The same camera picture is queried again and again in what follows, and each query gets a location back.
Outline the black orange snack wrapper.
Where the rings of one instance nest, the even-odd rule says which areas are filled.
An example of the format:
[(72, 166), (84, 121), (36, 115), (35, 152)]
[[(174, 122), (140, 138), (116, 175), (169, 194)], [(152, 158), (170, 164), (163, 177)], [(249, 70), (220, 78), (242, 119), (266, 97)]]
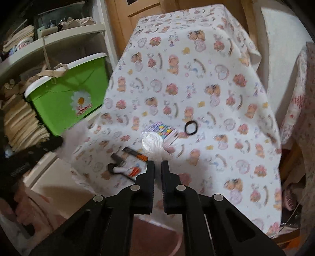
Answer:
[(123, 150), (123, 152), (128, 153), (129, 155), (133, 155), (134, 157), (138, 158), (139, 160), (143, 161), (143, 162), (147, 162), (148, 161), (148, 157), (129, 148), (129, 147), (125, 147)]

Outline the white plastic wrapper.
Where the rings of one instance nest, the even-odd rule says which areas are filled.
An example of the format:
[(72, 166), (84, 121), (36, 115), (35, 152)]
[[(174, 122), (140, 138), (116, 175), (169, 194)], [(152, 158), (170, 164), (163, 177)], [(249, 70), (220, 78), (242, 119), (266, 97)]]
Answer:
[(155, 132), (143, 132), (142, 151), (150, 160), (162, 160), (164, 155), (163, 139)]

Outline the person in floral clothes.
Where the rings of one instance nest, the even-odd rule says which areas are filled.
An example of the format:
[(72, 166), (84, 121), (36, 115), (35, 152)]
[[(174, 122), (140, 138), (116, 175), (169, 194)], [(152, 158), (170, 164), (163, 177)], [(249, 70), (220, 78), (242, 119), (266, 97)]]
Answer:
[[(21, 255), (29, 255), (31, 250), (65, 221), (52, 201), (25, 186), (21, 181), (14, 195), (17, 208), (12, 210), (7, 202), (1, 199), (1, 228), (8, 240)], [(33, 225), (35, 233), (25, 238), (19, 225)]]

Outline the colourful patterned small box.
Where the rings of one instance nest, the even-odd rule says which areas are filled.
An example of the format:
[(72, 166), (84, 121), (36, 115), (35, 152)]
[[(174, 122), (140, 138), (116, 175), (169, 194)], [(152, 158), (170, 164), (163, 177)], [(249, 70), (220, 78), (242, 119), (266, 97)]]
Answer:
[(154, 132), (158, 134), (163, 140), (163, 146), (169, 147), (178, 137), (178, 130), (170, 125), (162, 122), (155, 122), (146, 127), (143, 132)]

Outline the stack of folded paper bags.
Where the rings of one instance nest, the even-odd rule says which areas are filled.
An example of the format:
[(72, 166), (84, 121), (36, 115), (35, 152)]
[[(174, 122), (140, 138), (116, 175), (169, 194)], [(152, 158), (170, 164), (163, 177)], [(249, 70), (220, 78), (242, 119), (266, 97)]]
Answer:
[(50, 137), (35, 110), (21, 96), (13, 95), (4, 103), (4, 133), (13, 151), (18, 152)]

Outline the floral pink cloth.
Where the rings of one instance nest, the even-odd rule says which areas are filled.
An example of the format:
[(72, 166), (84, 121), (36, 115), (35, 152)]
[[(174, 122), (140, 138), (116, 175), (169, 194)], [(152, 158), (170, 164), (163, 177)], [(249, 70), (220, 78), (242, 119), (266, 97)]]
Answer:
[(302, 151), (306, 187), (301, 233), (308, 236), (314, 228), (314, 43), (307, 42), (297, 58), (297, 77), (280, 138), (283, 145), (293, 138)]

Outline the green plastic storage bin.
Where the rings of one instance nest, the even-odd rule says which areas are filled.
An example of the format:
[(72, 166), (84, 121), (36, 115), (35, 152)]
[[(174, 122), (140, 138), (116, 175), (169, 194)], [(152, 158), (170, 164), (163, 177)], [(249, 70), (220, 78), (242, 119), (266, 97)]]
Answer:
[(104, 52), (60, 67), (61, 77), (43, 76), (31, 83), (25, 98), (54, 135), (62, 133), (103, 104), (108, 88)]

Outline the bear print tablecloth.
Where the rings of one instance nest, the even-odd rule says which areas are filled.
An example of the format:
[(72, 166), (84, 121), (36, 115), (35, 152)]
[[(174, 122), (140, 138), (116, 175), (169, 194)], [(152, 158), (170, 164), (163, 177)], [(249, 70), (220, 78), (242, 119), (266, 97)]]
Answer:
[(138, 21), (107, 88), (101, 115), (73, 152), (73, 168), (98, 192), (130, 181), (107, 165), (118, 153), (146, 171), (143, 130), (162, 122), (178, 130), (167, 147), (170, 170), (202, 195), (222, 194), (268, 236), (281, 221), (280, 136), (261, 60), (239, 21), (221, 5)]

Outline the white labelled jar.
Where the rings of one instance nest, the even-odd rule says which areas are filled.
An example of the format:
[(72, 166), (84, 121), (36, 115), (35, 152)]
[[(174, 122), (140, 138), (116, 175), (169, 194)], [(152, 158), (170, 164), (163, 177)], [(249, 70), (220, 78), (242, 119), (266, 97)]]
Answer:
[(29, 45), (30, 43), (32, 43), (34, 40), (32, 37), (26, 37), (24, 39), (22, 39), (17, 45), (16, 45), (16, 50), (19, 51), (22, 48), (26, 47), (27, 45)]

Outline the white shelf unit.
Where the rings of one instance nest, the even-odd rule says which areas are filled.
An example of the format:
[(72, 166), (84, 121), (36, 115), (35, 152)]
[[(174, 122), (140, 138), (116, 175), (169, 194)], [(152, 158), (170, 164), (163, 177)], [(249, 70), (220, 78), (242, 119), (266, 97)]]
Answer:
[(44, 60), (43, 43), (48, 56), (60, 62), (105, 52), (106, 61), (113, 70), (118, 64), (118, 54), (105, 1), (92, 1), (88, 11), (95, 24), (55, 32), (8, 57), (1, 63), (1, 83), (40, 64)]

